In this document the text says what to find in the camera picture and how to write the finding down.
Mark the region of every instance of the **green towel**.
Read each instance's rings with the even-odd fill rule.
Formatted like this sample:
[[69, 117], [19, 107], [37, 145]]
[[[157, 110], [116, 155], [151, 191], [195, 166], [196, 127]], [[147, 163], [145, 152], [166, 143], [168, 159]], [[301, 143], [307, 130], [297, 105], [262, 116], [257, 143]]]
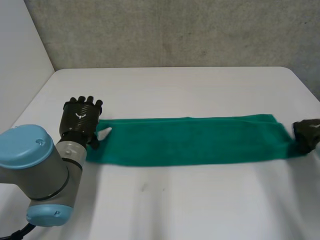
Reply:
[[269, 114], [240, 117], [100, 120], [108, 137], [87, 161], [134, 167], [237, 164], [301, 156]]

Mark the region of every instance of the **white table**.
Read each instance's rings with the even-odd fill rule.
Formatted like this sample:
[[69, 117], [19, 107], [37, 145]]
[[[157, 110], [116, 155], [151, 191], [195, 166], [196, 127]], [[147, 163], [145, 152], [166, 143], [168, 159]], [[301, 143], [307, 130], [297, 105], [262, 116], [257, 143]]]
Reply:
[[[103, 100], [103, 119], [273, 114], [320, 118], [320, 102], [282, 67], [65, 69], [15, 125], [43, 126], [57, 142], [70, 97]], [[135, 168], [86, 163], [75, 212], [26, 240], [300, 240], [320, 238], [314, 155], [232, 165]], [[26, 224], [29, 200], [0, 185], [0, 237]]]

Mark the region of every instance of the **gray wall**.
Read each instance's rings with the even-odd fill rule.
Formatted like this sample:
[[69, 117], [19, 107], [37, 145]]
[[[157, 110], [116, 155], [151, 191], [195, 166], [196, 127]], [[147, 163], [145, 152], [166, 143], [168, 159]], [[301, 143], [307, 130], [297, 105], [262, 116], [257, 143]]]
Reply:
[[24, 1], [56, 70], [283, 66], [320, 99], [319, 0]]

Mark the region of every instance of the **small dark spot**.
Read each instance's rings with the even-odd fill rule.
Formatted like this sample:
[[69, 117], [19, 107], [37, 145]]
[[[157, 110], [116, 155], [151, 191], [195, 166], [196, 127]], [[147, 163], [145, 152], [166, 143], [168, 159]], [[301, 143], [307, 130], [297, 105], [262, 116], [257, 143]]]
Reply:
[[143, 186], [141, 188], [141, 192], [144, 192], [147, 189], [147, 187], [148, 187], [147, 183], [143, 184]]
[[202, 51], [201, 54], [200, 54], [201, 57], [204, 57], [206, 55], [207, 55], [207, 51]]

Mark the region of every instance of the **robotic hand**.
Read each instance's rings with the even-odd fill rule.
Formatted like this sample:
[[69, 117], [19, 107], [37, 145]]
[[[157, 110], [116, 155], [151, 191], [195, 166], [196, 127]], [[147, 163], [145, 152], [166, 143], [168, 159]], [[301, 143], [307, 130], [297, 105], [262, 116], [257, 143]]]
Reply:
[[61, 139], [55, 146], [38, 125], [21, 125], [0, 135], [0, 183], [16, 184], [31, 200], [26, 212], [29, 228], [61, 226], [69, 220], [87, 145], [99, 147], [95, 131], [103, 102], [93, 101], [92, 96], [80, 96], [64, 104]]

